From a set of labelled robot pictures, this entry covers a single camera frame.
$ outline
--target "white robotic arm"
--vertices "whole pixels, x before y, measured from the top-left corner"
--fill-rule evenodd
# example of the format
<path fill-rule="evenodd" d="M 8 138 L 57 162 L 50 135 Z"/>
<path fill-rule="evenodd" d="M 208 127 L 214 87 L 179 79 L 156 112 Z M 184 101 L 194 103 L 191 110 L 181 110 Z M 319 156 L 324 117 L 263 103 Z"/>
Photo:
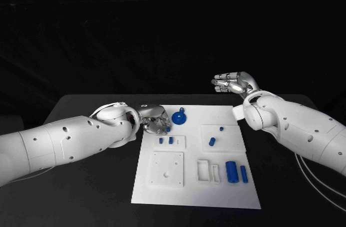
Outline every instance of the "white robotic arm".
<path fill-rule="evenodd" d="M 80 161 L 107 148 L 136 140 L 143 124 L 151 134 L 166 135 L 172 126 L 165 108 L 143 105 L 135 110 L 117 102 L 90 117 L 63 119 L 0 136 L 0 187 L 25 175 Z"/>
<path fill-rule="evenodd" d="M 295 153 L 346 176 L 346 127 L 325 113 L 260 90 L 246 72 L 215 75 L 213 83 L 217 92 L 234 92 L 244 98 L 234 108 L 237 120 L 246 119 Z"/>

